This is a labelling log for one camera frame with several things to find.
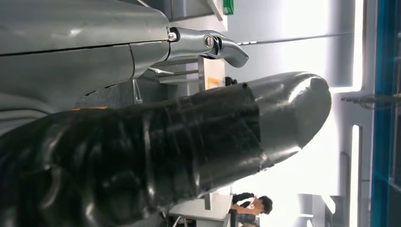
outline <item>blue frame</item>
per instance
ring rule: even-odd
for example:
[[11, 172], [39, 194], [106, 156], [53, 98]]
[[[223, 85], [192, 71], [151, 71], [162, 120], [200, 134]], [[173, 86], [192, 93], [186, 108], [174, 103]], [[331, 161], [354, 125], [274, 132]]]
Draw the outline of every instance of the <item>blue frame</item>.
[[[378, 0], [375, 95], [392, 96], [395, 92], [394, 57], [397, 54], [398, 7], [398, 0]], [[388, 226], [388, 179], [392, 167], [393, 132], [394, 110], [375, 110], [371, 227]]]

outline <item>white desk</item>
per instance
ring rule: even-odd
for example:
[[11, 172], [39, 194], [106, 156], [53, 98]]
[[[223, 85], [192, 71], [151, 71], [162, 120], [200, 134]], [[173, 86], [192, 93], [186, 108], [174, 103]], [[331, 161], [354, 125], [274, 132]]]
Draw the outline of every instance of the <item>white desk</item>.
[[174, 206], [169, 214], [194, 220], [214, 220], [224, 222], [228, 211], [231, 209], [232, 199], [232, 195], [213, 193], [211, 199], [211, 210], [205, 209], [204, 199], [197, 199]]

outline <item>yellow object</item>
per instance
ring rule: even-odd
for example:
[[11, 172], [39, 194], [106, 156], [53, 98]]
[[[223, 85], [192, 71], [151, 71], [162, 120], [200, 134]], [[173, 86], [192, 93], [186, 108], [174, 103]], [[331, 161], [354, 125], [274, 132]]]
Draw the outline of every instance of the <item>yellow object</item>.
[[107, 109], [107, 106], [97, 106], [97, 107], [79, 107], [79, 108], [74, 108], [72, 110], [81, 110], [81, 109]]
[[218, 79], [215, 78], [208, 78], [208, 89], [210, 88], [216, 88], [220, 86], [220, 81]]

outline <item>screw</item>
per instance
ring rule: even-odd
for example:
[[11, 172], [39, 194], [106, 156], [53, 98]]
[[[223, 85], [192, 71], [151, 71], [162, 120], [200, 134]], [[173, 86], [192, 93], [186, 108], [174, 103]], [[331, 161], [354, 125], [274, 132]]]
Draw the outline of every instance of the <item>screw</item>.
[[169, 41], [176, 41], [177, 40], [177, 34], [174, 32], [169, 32], [168, 33], [168, 40]]
[[205, 36], [205, 45], [209, 48], [213, 46], [213, 39], [210, 35]]

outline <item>gray metal casing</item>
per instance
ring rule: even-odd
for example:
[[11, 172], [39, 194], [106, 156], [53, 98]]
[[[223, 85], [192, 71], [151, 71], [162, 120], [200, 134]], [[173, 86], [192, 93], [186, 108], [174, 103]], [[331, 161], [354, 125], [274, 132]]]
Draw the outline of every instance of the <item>gray metal casing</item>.
[[0, 135], [165, 60], [168, 27], [118, 0], [0, 1]]
[[118, 0], [2, 0], [0, 55], [167, 41], [168, 19]]

